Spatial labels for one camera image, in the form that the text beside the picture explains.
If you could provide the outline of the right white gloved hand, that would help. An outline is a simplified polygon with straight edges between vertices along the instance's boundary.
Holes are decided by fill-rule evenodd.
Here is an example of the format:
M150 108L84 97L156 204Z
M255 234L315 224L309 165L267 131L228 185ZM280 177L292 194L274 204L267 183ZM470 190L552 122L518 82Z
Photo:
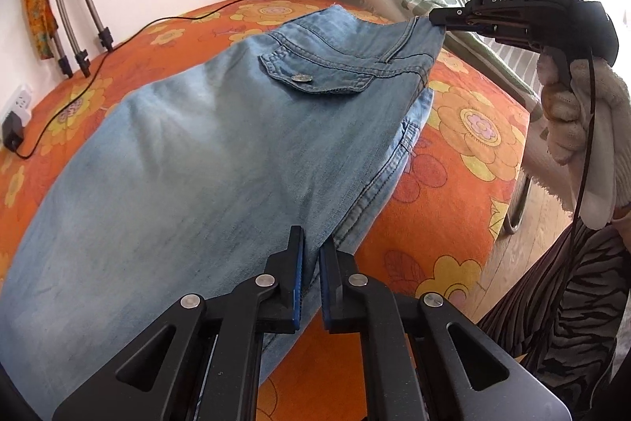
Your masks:
M630 206L630 95L599 58L570 64L564 86L551 56L539 56L547 148L568 169L571 201L587 228L603 228Z

